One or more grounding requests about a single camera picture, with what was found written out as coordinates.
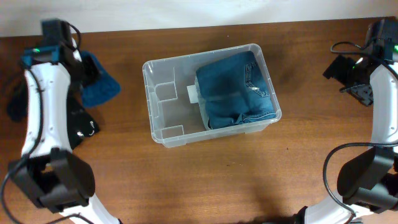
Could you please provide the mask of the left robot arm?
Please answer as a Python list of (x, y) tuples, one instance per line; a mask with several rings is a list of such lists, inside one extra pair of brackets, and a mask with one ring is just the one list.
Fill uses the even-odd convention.
[(93, 54), (80, 50), (75, 26), (61, 19), (41, 26), (41, 43), (21, 57), (25, 90), (14, 104), (18, 115), (27, 115), (27, 132), (6, 180), (61, 220), (118, 223), (96, 196), (91, 166), (73, 150), (100, 130), (87, 109), (111, 100), (121, 87)]

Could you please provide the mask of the light blue denim jeans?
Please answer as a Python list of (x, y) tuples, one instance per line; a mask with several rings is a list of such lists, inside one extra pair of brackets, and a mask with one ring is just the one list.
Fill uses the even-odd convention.
[(202, 95), (200, 93), (200, 85), (199, 85), (197, 77), (195, 77), (195, 88), (196, 88), (196, 91), (197, 91), (198, 105), (199, 105), (199, 108), (200, 108), (200, 114), (201, 114), (201, 118), (202, 118), (202, 121), (203, 121), (203, 125), (204, 125), (206, 130), (211, 130), (211, 126), (209, 124), (210, 119), (209, 119), (209, 117), (208, 117), (208, 115), (206, 113), (206, 108), (205, 108), (206, 101), (204, 100), (204, 98), (202, 97)]

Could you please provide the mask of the black garment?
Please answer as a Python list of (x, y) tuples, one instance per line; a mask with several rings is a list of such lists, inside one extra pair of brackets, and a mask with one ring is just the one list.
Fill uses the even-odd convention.
[[(11, 91), (7, 103), (7, 115), (14, 122), (20, 122), (27, 117), (27, 85), (20, 81)], [(76, 148), (84, 138), (90, 138), (100, 131), (98, 123), (86, 112), (84, 107), (73, 95), (67, 98), (67, 132), (70, 147)]]

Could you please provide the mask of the blue shirt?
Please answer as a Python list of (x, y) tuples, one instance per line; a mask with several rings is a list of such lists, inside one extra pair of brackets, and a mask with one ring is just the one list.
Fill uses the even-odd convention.
[(83, 106), (93, 108), (113, 99), (121, 91), (120, 84), (91, 52), (81, 51), (80, 55), (88, 76), (81, 91)]

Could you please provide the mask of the white label in bin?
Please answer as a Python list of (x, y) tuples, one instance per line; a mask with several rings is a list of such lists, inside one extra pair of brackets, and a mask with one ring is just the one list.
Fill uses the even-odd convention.
[(195, 85), (187, 86), (188, 97), (191, 104), (198, 103), (198, 93)]

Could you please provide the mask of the dark blue jeans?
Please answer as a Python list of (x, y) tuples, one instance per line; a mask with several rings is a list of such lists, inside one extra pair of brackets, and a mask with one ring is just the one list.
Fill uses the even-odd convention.
[(211, 129), (273, 119), (271, 94), (252, 51), (240, 52), (196, 70)]

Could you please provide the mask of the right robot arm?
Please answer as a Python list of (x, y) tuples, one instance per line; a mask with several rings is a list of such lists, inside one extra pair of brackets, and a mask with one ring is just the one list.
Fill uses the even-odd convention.
[[(338, 51), (324, 71), (325, 78), (338, 80), (342, 93), (373, 107), (371, 142), (352, 142), (334, 148), (323, 164), (323, 184), (328, 196), (303, 207), (290, 223), (360, 223), (366, 215), (397, 210), (397, 20), (381, 19), (369, 25), (365, 43), (356, 51)], [(348, 147), (366, 151), (340, 170), (337, 191), (327, 181), (332, 155)]]

